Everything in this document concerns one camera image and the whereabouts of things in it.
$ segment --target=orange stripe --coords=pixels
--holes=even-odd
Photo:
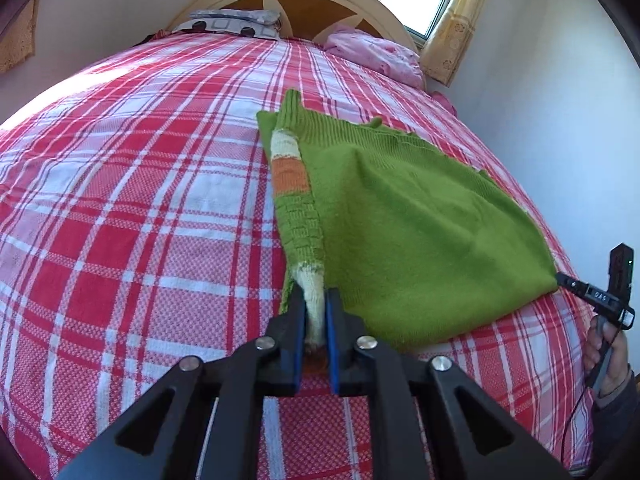
[[[311,191],[305,165],[301,160],[290,156],[274,158],[271,161],[271,180],[276,195]]]

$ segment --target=green sweater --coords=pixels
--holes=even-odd
[[[417,136],[303,108],[287,91],[258,113],[290,280],[307,343],[324,337],[323,287],[398,348],[442,341],[556,289],[531,218],[483,171]]]

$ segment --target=bed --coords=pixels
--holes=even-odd
[[[285,259],[255,114],[303,105],[375,116],[485,169],[572,268],[522,188],[425,92],[325,54],[342,21],[414,48],[377,0],[197,0],[281,12],[281,41],[174,34],[56,85],[0,126],[0,421],[41,479],[57,473],[180,357],[221,358],[278,309]],[[580,394],[588,308],[564,292],[420,350],[450,356],[555,456]],[[366,400],[321,373],[267,399],[261,479],[371,477]],[[590,455],[590,401],[566,465]]]

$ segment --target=wooden headboard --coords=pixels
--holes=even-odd
[[[169,30],[189,19],[196,9],[269,9],[280,12],[282,38],[323,43],[337,22],[351,25],[410,48],[415,43],[402,23],[379,0],[195,0],[169,24]]]

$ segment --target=yellow curtain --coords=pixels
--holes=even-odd
[[[0,40],[0,74],[20,65],[35,53],[38,0],[31,0]]]
[[[420,65],[429,77],[449,86],[476,31],[485,0],[451,0],[424,44]]]

